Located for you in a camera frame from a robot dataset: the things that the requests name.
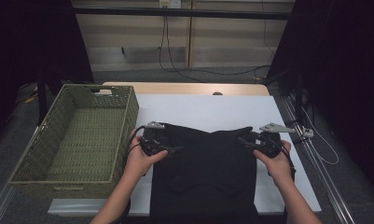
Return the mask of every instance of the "human hand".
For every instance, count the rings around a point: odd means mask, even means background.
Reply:
[[[282,143],[289,154],[291,144],[284,140],[282,140]],[[266,165],[268,172],[273,178],[274,184],[276,184],[277,187],[279,187],[280,184],[287,183],[289,181],[293,182],[289,160],[283,153],[280,153],[275,158],[271,159],[260,151],[254,150],[254,156],[256,156]]]
[[[129,148],[129,157],[123,173],[124,175],[131,175],[140,178],[148,172],[152,164],[167,156],[167,150],[163,150],[156,155],[147,156],[139,145],[140,139],[141,136],[132,139],[131,148]]]

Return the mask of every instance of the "black fabric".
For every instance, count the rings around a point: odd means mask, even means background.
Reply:
[[[150,216],[166,223],[258,223],[256,159],[237,144],[251,127],[206,133],[165,124],[170,147],[154,165]]]

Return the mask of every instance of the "metal frame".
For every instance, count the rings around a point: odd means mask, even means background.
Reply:
[[[291,100],[288,98],[286,100],[283,100],[283,103],[288,112],[289,117],[292,120],[296,120],[296,110],[292,105]],[[295,129],[299,135],[303,135],[302,128],[299,125],[296,125]],[[332,206],[335,212],[337,213],[340,222],[342,224],[354,224],[355,222],[353,220],[350,209],[347,206],[347,203],[344,201],[343,197],[340,195],[337,187],[335,186],[335,183],[333,182],[331,176],[326,170],[323,161],[317,154],[317,151],[314,147],[314,144],[312,143],[312,140],[308,139],[307,141],[303,141],[302,143],[306,149],[306,152],[309,156],[310,161],[312,162],[314,169],[317,171],[317,173],[321,177],[321,180],[323,181],[324,186],[326,187],[329,201],[332,203]]]

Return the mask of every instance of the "white surface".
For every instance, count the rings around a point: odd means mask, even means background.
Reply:
[[[274,122],[284,125],[283,119],[271,96],[213,96],[213,95],[162,95],[137,94],[139,115],[136,126],[154,120],[185,126],[206,132],[234,130],[251,126],[259,132],[259,127]],[[281,133],[282,139],[292,142],[288,133]],[[296,185],[314,212],[321,211],[312,186],[302,167],[298,154],[292,146],[291,158],[296,172]],[[130,216],[148,216],[151,195],[152,170],[142,177],[132,194]],[[67,200],[54,200],[49,213],[57,215],[81,214],[77,206],[84,204]],[[256,209],[261,215],[281,214],[283,199],[274,186],[265,165],[258,161],[256,176]]]

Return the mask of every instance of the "green wicker basket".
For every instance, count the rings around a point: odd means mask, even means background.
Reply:
[[[36,198],[106,198],[139,105],[132,86],[64,85],[12,174]]]

